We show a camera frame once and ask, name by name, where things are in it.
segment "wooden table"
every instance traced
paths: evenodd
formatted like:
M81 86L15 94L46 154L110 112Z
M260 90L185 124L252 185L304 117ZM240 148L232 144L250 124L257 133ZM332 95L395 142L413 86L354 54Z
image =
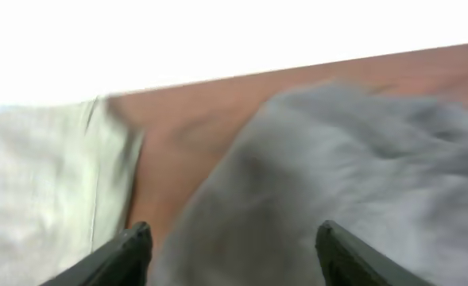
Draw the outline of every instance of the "wooden table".
M468 44L272 71L112 99L112 106L123 118L146 132L128 224L148 222L157 251L184 204L258 107L278 91L328 79L360 83L387 96L436 95L468 106Z

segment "white fabric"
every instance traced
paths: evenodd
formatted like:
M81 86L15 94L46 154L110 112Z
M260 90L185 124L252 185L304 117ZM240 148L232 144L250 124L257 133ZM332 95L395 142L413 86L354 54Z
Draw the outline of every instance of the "white fabric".
M139 133L106 101L0 110L0 285L37 285L125 223Z

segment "bright white background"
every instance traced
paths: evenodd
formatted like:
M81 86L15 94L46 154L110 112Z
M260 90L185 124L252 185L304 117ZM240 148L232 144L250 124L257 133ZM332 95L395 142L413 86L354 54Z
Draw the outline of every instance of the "bright white background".
M0 0L0 104L462 43L468 0Z

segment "gray cloth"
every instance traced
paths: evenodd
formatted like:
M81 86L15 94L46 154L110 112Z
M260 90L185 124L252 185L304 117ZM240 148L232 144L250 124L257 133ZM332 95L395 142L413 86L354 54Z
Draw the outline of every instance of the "gray cloth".
M468 111L330 84L269 100L201 185L152 286L324 285L333 219L439 285L468 285Z

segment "crumpled fabric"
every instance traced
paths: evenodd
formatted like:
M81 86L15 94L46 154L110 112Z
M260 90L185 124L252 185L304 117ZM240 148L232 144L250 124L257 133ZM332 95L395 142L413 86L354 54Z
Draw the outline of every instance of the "crumpled fabric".
M0 286L42 284L124 227L141 139L105 99L0 109Z
M340 83L275 96L185 207L150 285L324 285L327 219L433 284L468 285L468 110Z

